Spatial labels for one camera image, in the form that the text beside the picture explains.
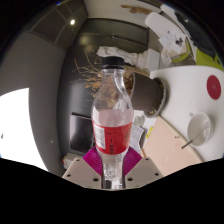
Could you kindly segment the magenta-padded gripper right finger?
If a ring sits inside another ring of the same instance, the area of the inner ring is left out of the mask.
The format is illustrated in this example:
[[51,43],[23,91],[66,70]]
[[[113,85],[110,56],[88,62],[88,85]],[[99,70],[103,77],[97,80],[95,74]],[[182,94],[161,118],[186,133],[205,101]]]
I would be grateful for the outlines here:
[[133,148],[128,149],[123,159],[125,189],[140,188],[162,177],[162,173],[149,157],[142,157]]

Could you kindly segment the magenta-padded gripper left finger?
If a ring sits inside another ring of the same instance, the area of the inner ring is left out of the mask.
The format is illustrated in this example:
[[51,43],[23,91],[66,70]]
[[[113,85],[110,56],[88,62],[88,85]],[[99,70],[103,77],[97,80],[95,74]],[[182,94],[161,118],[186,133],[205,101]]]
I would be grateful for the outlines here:
[[84,188],[101,189],[102,161],[97,149],[93,147],[83,158],[75,158],[62,178]]

